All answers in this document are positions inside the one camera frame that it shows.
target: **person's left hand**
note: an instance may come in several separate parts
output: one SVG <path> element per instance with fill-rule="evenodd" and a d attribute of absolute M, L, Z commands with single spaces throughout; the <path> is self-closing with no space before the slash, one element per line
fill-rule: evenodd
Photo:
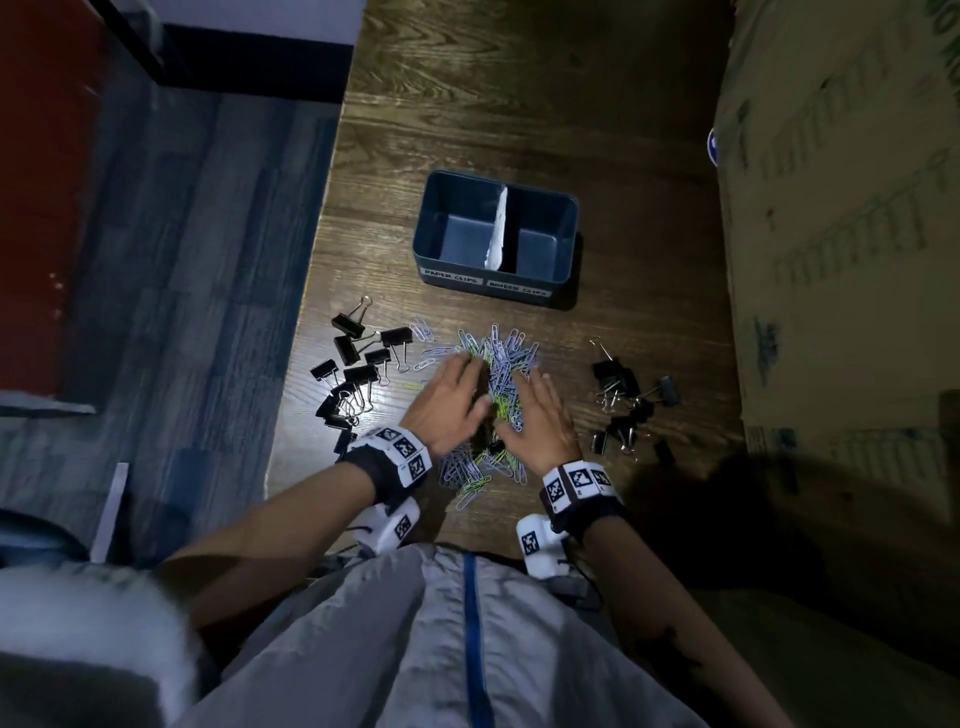
<path fill-rule="evenodd" d="M 400 420 L 401 427 L 427 446 L 430 457 L 444 457 L 472 437 L 490 412 L 490 395 L 470 406 L 485 366 L 483 359 L 468 353 L 450 356 Z"/>

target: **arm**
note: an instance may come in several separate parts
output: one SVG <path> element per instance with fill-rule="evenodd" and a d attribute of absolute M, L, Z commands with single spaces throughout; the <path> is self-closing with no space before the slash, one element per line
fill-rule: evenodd
<path fill-rule="evenodd" d="M 514 381 L 523 430 L 496 423 L 507 449 L 540 478 L 580 460 L 573 421 L 549 375 L 534 369 L 529 382 L 517 373 Z M 631 659 L 651 667 L 711 725 L 791 725 L 743 658 L 626 521 L 601 517 L 574 535 L 581 537 Z"/>
<path fill-rule="evenodd" d="M 490 410 L 472 403 L 484 362 L 450 357 L 400 421 L 431 457 L 470 437 Z M 239 521 L 177 551 L 157 575 L 204 629 L 271 603 L 302 584 L 344 529 L 376 502 L 377 484 L 360 468 L 340 463 L 257 505 Z"/>

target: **plastic container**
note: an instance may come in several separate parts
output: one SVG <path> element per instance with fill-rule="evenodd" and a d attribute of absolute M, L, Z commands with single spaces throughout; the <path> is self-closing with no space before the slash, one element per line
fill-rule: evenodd
<path fill-rule="evenodd" d="M 503 183 L 438 169 L 423 189 L 413 251 L 425 283 L 550 305 L 569 281 L 579 206 L 572 195 L 507 186 L 503 262 L 484 268 Z"/>

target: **red partition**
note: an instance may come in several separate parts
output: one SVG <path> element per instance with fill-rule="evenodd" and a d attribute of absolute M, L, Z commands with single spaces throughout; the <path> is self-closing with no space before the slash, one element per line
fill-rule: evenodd
<path fill-rule="evenodd" d="M 0 390 L 56 394 L 103 66 L 82 0 L 0 11 Z"/>

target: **clothing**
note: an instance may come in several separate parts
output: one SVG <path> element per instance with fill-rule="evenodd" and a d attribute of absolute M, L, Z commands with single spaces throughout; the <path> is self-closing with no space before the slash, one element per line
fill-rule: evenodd
<path fill-rule="evenodd" d="M 417 545 L 338 579 L 178 728 L 705 725 L 508 567 Z"/>

